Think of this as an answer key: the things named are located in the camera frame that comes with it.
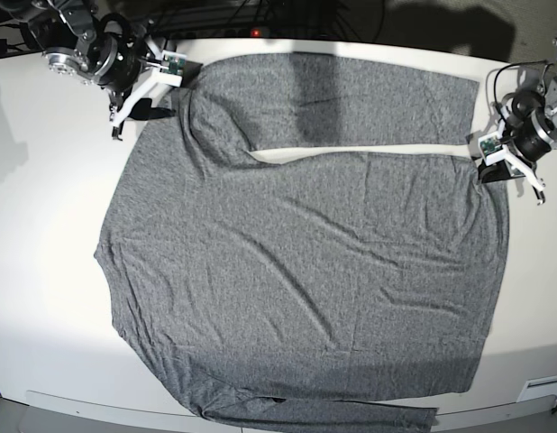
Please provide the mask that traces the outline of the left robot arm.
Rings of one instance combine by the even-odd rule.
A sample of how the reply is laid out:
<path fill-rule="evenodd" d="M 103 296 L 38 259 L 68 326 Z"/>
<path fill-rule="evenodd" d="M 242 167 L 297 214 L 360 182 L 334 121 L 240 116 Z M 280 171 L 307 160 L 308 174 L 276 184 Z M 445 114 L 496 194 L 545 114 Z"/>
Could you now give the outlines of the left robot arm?
<path fill-rule="evenodd" d="M 557 50 L 557 37 L 552 41 Z M 498 98 L 498 79 L 510 70 L 541 66 L 534 84 L 519 87 L 509 97 Z M 555 60 L 511 63 L 493 78 L 493 108 L 497 129 L 477 139 L 482 184 L 524 179 L 532 187 L 541 206 L 545 184 L 536 174 L 537 163 L 557 150 L 557 56 Z"/>

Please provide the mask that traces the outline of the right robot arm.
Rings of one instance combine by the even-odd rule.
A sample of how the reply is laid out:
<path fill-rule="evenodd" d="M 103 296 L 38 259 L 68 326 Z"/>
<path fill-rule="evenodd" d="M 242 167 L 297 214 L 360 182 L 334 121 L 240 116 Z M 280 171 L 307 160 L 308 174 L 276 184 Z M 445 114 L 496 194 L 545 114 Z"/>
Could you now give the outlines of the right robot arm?
<path fill-rule="evenodd" d="M 156 33 L 159 21 L 153 16 L 133 21 L 118 12 L 99 16 L 94 1 L 0 1 L 0 12 L 14 19 L 51 71 L 107 93 L 115 140 L 121 140 L 128 120 L 174 116 L 175 109 L 153 104 L 151 91 L 188 86 L 202 68 Z"/>

